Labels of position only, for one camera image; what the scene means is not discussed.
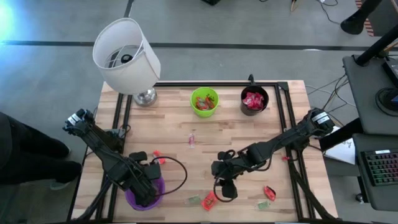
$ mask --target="person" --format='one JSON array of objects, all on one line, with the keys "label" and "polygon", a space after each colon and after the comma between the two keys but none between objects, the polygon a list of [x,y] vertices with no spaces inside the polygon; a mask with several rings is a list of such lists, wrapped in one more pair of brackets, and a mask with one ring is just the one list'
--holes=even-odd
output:
[{"label": "person", "polygon": [[82,168],[63,160],[69,153],[61,141],[0,112],[0,184],[53,179],[50,188],[62,189]]}]

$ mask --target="shoe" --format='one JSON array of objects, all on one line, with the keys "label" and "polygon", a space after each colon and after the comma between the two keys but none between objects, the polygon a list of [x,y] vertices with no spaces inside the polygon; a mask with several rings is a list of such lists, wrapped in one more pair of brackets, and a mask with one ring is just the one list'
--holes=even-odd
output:
[{"label": "shoe", "polygon": [[52,182],[50,184],[50,189],[51,190],[61,190],[67,187],[70,184],[70,182],[67,183],[60,183],[60,182]]}]

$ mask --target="green bowl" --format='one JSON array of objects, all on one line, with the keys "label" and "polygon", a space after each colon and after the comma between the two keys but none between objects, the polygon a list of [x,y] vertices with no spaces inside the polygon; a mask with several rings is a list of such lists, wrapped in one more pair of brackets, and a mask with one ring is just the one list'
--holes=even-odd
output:
[{"label": "green bowl", "polygon": [[[215,107],[208,111],[201,111],[196,107],[197,97],[205,99],[206,96],[209,96],[211,99],[213,99]],[[198,116],[202,118],[210,117],[216,111],[217,106],[218,106],[218,94],[216,91],[214,91],[214,89],[208,87],[200,87],[197,88],[195,91],[193,91],[191,95],[191,107]]]}]

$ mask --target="purple bowl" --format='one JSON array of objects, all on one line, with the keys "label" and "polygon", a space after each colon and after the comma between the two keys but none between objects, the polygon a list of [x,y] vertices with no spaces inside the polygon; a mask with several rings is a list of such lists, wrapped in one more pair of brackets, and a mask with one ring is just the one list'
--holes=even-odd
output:
[{"label": "purple bowl", "polygon": [[[157,194],[163,194],[165,192],[165,184],[163,177],[153,180],[152,183],[155,185],[155,188],[157,189]],[[124,195],[126,196],[126,200],[129,203],[129,205],[131,205],[131,207],[137,211],[146,211],[156,207],[156,205],[158,205],[160,201],[162,201],[163,197],[163,195],[161,195],[157,197],[156,200],[153,201],[151,204],[149,204],[146,207],[143,207],[141,205],[136,204],[136,197],[134,196],[134,194],[131,192],[130,189],[125,191]]]}]

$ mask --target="table lamp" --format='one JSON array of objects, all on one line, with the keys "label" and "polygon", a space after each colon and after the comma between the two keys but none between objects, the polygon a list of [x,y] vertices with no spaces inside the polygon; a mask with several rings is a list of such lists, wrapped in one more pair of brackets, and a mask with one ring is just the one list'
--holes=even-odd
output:
[{"label": "table lamp", "polygon": [[133,95],[139,106],[155,102],[160,62],[135,20],[118,19],[105,27],[95,40],[93,60],[115,91]]}]

